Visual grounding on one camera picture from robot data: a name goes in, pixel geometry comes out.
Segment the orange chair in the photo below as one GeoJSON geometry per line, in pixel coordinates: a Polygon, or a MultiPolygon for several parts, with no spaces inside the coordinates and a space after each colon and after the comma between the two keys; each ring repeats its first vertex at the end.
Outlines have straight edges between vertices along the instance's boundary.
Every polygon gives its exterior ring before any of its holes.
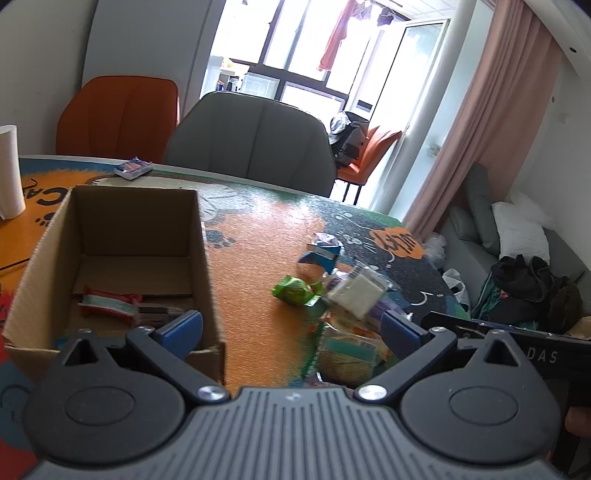
{"type": "Polygon", "coordinates": [[[347,182],[343,202],[347,198],[349,187],[353,184],[357,185],[357,194],[355,194],[353,205],[357,205],[361,187],[367,183],[369,176],[378,166],[379,161],[401,136],[402,132],[394,132],[386,128],[373,127],[369,129],[366,147],[359,154],[359,158],[349,166],[342,167],[337,171],[337,178],[347,182]]]}
{"type": "Polygon", "coordinates": [[[56,153],[162,163],[177,124],[178,90],[172,80],[97,77],[62,113],[56,153]]]}

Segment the triangular hole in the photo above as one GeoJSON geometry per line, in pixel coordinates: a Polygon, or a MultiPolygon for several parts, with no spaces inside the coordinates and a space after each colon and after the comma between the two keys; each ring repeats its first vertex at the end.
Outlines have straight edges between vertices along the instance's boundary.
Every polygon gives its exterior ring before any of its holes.
{"type": "Polygon", "coordinates": [[[66,360],[66,366],[95,364],[98,361],[99,359],[94,353],[90,342],[88,340],[80,340],[68,357],[68,360],[66,360]]]}
{"type": "Polygon", "coordinates": [[[511,351],[507,348],[505,342],[500,340],[492,344],[491,350],[485,358],[487,364],[506,365],[508,367],[517,367],[517,361],[511,351]]]}

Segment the red snack wrapper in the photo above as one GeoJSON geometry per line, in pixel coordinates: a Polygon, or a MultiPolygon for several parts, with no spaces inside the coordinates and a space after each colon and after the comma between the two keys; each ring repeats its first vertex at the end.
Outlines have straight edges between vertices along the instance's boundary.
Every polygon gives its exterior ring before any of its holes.
{"type": "Polygon", "coordinates": [[[115,317],[127,326],[133,327],[138,304],[142,298],[139,293],[116,294],[85,286],[84,296],[78,305],[83,317],[88,317],[91,313],[100,313],[115,317]]]}

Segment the sofa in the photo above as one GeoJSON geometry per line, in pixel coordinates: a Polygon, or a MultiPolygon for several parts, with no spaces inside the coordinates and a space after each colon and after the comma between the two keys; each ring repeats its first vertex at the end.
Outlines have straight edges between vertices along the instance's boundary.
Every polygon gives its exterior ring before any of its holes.
{"type": "MultiPolygon", "coordinates": [[[[449,209],[449,216],[440,229],[447,241],[443,269],[458,270],[470,303],[475,306],[491,266],[499,260],[498,254],[493,254],[494,235],[498,237],[498,234],[486,169],[480,165],[473,166],[462,187],[470,211],[458,206],[449,209]]],[[[591,314],[591,272],[555,231],[544,229],[544,233],[550,250],[550,270],[557,277],[566,276],[577,284],[584,313],[591,314]]]]}

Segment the white plastic bag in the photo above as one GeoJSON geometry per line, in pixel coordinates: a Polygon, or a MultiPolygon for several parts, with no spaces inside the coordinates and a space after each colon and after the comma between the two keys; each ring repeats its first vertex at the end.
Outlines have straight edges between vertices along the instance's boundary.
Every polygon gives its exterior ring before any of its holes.
{"type": "Polygon", "coordinates": [[[460,273],[455,268],[450,268],[443,275],[443,281],[447,284],[449,289],[452,291],[453,296],[456,300],[464,307],[464,310],[470,315],[470,297],[464,282],[460,278],[460,273]]]}
{"type": "Polygon", "coordinates": [[[443,268],[443,262],[445,262],[445,247],[447,241],[443,235],[439,233],[432,233],[427,238],[427,241],[423,243],[423,248],[427,253],[427,258],[435,268],[443,268]]]}

